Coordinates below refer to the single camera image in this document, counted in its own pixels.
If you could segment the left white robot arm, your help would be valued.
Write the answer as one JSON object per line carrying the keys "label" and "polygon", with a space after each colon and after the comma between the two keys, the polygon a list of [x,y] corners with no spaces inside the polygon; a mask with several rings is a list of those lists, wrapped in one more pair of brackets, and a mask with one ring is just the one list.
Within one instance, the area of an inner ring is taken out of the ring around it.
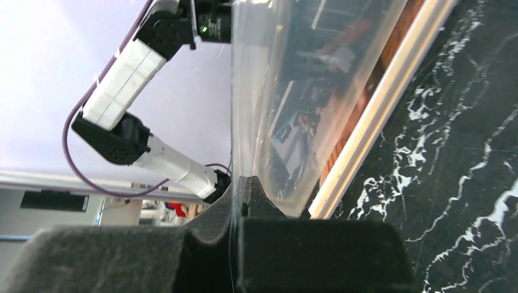
{"label": "left white robot arm", "polygon": [[190,190],[203,202],[220,199],[230,174],[203,165],[154,135],[130,107],[155,75],[195,38],[229,44],[230,1],[147,1],[100,76],[71,110],[62,131],[62,149],[75,175],[68,134],[75,132],[106,161],[139,167]]}

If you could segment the clear plastic sheet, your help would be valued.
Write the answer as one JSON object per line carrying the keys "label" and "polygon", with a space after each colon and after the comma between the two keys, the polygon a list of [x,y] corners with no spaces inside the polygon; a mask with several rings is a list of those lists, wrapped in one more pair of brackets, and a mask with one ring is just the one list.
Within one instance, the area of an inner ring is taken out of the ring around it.
{"label": "clear plastic sheet", "polygon": [[236,1],[235,176],[299,217],[329,174],[421,1]]}

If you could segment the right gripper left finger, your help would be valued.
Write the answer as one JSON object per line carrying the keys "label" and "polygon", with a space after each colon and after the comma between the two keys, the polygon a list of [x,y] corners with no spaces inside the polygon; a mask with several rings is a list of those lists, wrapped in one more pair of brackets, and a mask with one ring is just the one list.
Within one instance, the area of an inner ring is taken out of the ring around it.
{"label": "right gripper left finger", "polygon": [[2,292],[231,292],[232,192],[182,226],[55,226],[29,240]]}

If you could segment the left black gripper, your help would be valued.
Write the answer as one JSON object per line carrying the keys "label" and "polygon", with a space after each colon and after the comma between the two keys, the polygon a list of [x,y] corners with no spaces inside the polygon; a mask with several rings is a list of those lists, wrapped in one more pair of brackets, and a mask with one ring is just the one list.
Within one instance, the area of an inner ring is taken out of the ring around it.
{"label": "left black gripper", "polygon": [[203,42],[232,42],[232,4],[230,1],[178,1],[180,32],[178,46],[196,49],[194,38]]}

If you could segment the printed photo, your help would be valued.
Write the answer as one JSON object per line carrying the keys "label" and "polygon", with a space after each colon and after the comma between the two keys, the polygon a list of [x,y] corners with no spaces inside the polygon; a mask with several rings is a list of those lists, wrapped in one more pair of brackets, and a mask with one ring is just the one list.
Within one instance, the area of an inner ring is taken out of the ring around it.
{"label": "printed photo", "polygon": [[423,3],[291,1],[258,168],[277,197],[324,179]]}

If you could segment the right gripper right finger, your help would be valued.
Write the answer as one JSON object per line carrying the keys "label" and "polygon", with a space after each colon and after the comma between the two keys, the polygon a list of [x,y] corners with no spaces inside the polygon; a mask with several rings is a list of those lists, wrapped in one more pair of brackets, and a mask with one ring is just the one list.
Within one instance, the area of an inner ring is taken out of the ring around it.
{"label": "right gripper right finger", "polygon": [[237,181],[238,292],[416,292],[394,227],[291,219],[256,176]]}

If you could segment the wooden picture frame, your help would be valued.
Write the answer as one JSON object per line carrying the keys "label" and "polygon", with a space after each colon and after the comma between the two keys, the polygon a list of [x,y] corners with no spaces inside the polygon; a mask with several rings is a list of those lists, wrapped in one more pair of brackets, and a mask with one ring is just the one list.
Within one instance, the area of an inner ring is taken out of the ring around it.
{"label": "wooden picture frame", "polygon": [[457,1],[424,1],[312,205],[312,219],[329,219],[353,181]]}

